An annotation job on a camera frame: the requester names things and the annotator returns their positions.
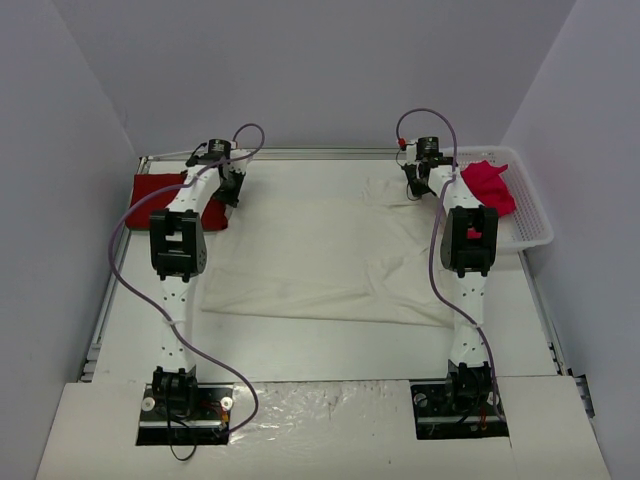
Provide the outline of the white t shirt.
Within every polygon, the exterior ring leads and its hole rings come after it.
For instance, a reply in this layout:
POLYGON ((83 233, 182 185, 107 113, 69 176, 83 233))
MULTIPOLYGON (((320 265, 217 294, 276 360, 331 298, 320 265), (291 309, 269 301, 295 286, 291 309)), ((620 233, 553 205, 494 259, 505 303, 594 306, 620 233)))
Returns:
POLYGON ((432 291, 450 293, 451 275, 428 263, 439 253, 436 201, 405 193, 399 181, 367 179, 355 198, 254 197, 208 244, 201 310, 452 327, 432 291))

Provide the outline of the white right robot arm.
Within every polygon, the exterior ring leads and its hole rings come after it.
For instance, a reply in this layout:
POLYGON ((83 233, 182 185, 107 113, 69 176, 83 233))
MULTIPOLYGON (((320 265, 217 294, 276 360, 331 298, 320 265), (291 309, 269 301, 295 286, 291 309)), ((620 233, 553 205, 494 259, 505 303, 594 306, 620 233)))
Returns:
POLYGON ((398 140, 409 192, 437 198, 428 275, 436 298, 453 312, 454 339, 443 389, 446 406, 465 413, 495 385, 493 355, 482 330, 488 274, 497 251, 497 210, 471 192, 436 137, 398 140))

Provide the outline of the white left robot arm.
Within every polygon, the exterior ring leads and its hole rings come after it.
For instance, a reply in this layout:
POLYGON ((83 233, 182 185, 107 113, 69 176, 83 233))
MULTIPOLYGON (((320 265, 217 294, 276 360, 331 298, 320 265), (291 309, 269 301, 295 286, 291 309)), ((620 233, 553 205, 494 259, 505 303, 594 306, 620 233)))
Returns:
POLYGON ((245 154, 235 141, 210 140, 203 155, 187 160, 184 183, 173 200, 150 215, 151 263, 160 280, 165 322, 152 391, 179 418, 195 415, 201 406, 195 354, 185 343, 191 340, 196 287, 207 264, 202 216, 222 185, 233 189, 242 183, 245 154))

